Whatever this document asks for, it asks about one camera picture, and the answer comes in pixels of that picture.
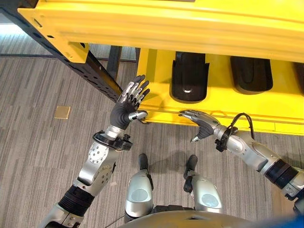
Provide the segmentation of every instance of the yellow shelf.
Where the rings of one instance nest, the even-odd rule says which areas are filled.
[[[304,62],[303,0],[39,0],[18,12],[71,62],[88,43]]]
[[[194,109],[229,125],[236,114],[245,112],[252,117],[257,132],[304,135],[304,95],[293,63],[271,60],[273,88],[257,95],[244,95],[234,88],[230,57],[207,54],[206,63],[210,63],[207,97],[199,103],[185,104],[169,93],[174,59],[174,51],[141,49],[138,74],[146,74],[151,89],[141,104],[149,113],[148,122],[194,125],[177,116],[180,110]],[[237,126],[248,130],[245,120],[240,120]]]

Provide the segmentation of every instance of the black slot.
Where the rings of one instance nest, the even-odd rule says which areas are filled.
[[[172,65],[171,95],[180,102],[206,98],[209,63],[205,54],[176,52]]]
[[[259,94],[273,86],[270,60],[262,58],[230,58],[235,88],[242,94]]]
[[[304,95],[304,63],[294,63],[301,92]]]

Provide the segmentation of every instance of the floor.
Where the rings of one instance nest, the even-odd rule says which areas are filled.
[[[12,23],[1,23],[0,14],[0,56],[38,55],[52,56],[45,48]],[[90,44],[90,51],[96,58],[108,58],[110,45]],[[135,48],[123,47],[121,59],[135,60]]]
[[[120,65],[123,87],[136,64]],[[72,106],[68,120],[54,119],[57,105]],[[0,227],[36,227],[58,202],[87,158],[92,135],[109,125],[113,103],[61,62],[52,58],[0,58]],[[117,169],[94,200],[80,227],[118,227],[124,214],[129,178],[137,156],[148,155],[155,205],[193,207],[183,192],[184,163],[199,158],[197,171],[213,181],[224,213],[248,220],[276,215],[274,187],[229,152],[215,150],[213,139],[190,143],[196,127],[132,123],[133,147],[122,152]],[[256,133],[256,139],[292,165],[304,168],[304,138]]]

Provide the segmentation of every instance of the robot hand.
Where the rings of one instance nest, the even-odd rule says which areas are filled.
[[[199,125],[199,133],[191,139],[191,142],[196,142],[213,135],[214,130],[220,124],[211,115],[194,110],[180,111],[179,116],[184,116]]]
[[[146,89],[142,92],[149,81],[145,81],[139,87],[144,78],[144,75],[137,76],[129,82],[111,112],[110,123],[112,126],[125,130],[131,121],[143,119],[147,116],[146,111],[137,111],[140,103],[150,91]]]

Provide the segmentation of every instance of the metal frame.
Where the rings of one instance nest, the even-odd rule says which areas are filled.
[[[106,70],[114,80],[117,79],[119,60],[120,55],[122,54],[122,49],[123,47],[121,46],[111,46],[110,48],[109,61]]]
[[[303,62],[303,9],[302,0],[39,0],[18,12],[78,63],[89,43]]]
[[[18,13],[18,8],[35,8],[37,2],[38,0],[1,0],[0,11],[35,41],[51,52],[54,57],[79,74],[84,80],[89,82],[93,87],[98,89],[112,101],[116,102],[122,92],[121,87],[90,51],[87,53],[85,63],[70,62],[34,26],[28,23]],[[116,70],[119,66],[119,59],[120,57],[117,57],[114,60],[109,59],[109,62],[112,62],[112,66],[115,65]]]

